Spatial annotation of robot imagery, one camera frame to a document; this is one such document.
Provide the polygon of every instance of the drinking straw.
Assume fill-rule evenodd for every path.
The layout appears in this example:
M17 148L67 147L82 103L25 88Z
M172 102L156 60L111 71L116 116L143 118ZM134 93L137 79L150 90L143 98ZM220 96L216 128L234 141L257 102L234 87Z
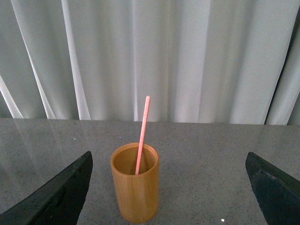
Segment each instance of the drinking straw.
M151 99L150 96L146 97L144 115L142 117L142 129L141 129L140 143L139 143L136 168L135 168L136 175L139 174L139 170L140 170L140 163L141 163L141 156L142 156L142 150L143 150L143 144L144 144L144 138L145 138L145 131L146 131L148 112L149 112L150 99Z

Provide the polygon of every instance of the bamboo cup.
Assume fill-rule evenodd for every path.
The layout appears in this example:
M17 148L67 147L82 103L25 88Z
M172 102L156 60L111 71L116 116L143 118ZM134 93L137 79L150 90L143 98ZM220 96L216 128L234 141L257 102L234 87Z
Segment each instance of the bamboo cup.
M113 182L121 215L130 222L143 223L158 210L159 155L144 144L140 173L135 175L139 143L119 147L111 157Z

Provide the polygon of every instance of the white curtain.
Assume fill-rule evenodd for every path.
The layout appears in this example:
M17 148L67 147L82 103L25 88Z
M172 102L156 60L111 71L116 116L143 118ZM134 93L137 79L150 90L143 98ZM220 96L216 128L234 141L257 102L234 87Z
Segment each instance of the white curtain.
M300 124L299 6L1 0L0 117Z

